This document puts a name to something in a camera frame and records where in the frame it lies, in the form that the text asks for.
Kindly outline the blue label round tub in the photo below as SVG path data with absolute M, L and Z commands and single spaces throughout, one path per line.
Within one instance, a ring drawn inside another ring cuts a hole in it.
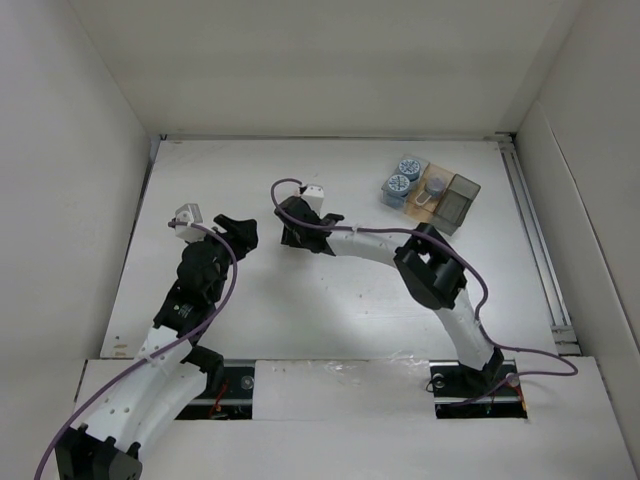
M 395 173 L 404 175 L 410 182 L 415 182 L 421 176 L 422 164 L 418 158 L 404 156 L 398 162 Z

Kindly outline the clear tub of paperclips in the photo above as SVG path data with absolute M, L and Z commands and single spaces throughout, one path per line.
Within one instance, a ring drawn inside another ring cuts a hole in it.
M 432 174 L 427 178 L 424 190 L 430 197 L 438 198 L 444 193 L 447 185 L 448 182 L 444 177 Z

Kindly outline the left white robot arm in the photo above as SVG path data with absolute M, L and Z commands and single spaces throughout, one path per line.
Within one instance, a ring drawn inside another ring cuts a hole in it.
M 176 280 L 152 320 L 135 364 L 87 401 L 93 412 L 54 445 L 61 479 L 138 479 L 168 425 L 201 396 L 224 388 L 224 358 L 200 346 L 229 301 L 237 267 L 258 246 L 257 222 L 218 215 L 216 229 L 180 211 L 170 225 L 186 246 Z

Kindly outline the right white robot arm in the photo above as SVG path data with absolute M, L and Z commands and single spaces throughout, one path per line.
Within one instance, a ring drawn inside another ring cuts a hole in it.
M 406 240 L 396 233 L 342 228 L 338 223 L 343 216 L 321 218 L 300 196 L 277 204 L 275 214 L 283 223 L 283 245 L 394 268 L 410 296 L 435 312 L 449 335 L 458 357 L 462 396 L 476 397 L 497 384 L 504 356 L 481 331 L 466 290 L 465 267 L 433 226 L 419 224 Z

